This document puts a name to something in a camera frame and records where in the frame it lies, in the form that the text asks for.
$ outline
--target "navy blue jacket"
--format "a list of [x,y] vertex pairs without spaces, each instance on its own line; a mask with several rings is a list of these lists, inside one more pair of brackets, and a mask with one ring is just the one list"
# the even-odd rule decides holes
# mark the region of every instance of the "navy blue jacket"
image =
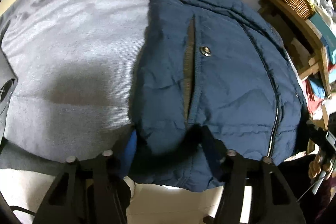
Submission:
[[241,0],[149,1],[131,108],[138,145],[130,177],[197,192],[221,185],[194,124],[246,158],[271,156],[278,165],[290,157],[308,115],[278,33]]

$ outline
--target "metal screw head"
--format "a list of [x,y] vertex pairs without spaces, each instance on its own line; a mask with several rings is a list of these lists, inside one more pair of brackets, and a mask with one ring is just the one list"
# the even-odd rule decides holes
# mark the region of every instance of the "metal screw head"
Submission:
[[269,157],[263,157],[262,161],[265,162],[266,164],[271,164],[272,163],[272,159],[269,158]]
[[104,157],[109,157],[113,155],[113,151],[112,150],[105,150],[103,153]]
[[228,156],[235,157],[237,155],[237,152],[235,150],[229,149],[228,151],[226,151],[226,154]]
[[71,164],[71,163],[73,163],[73,162],[76,161],[76,157],[75,157],[75,156],[69,156],[69,157],[66,158],[65,161],[66,161],[67,163]]
[[211,56],[211,50],[208,47],[200,47],[199,50],[205,56]]

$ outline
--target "table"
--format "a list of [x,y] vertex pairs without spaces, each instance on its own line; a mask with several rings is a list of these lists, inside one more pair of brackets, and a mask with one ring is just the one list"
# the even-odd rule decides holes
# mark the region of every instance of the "table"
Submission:
[[321,74],[323,87],[325,89],[326,96],[331,94],[329,73],[328,73],[328,56],[327,51],[321,40],[317,37],[314,31],[308,26],[308,24],[283,0],[267,0],[270,6],[262,7],[258,12],[263,15],[265,12],[269,12],[270,9],[276,11],[285,22],[289,22],[290,25],[297,28],[302,34],[301,37],[311,46],[314,53],[309,59],[308,65],[298,70],[298,74],[301,80],[307,78],[309,75],[316,73]]

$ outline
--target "gray garment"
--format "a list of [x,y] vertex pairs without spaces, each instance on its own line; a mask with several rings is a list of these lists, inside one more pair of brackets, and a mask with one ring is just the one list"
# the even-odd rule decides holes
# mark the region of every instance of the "gray garment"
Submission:
[[131,130],[148,0],[17,0],[1,18],[19,78],[4,136],[45,159],[95,157]]

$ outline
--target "snap button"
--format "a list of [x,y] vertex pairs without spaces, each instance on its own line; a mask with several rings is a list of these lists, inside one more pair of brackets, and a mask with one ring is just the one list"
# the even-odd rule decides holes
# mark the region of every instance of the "snap button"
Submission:
[[211,56],[211,51],[208,47],[200,47],[199,50],[205,56]]

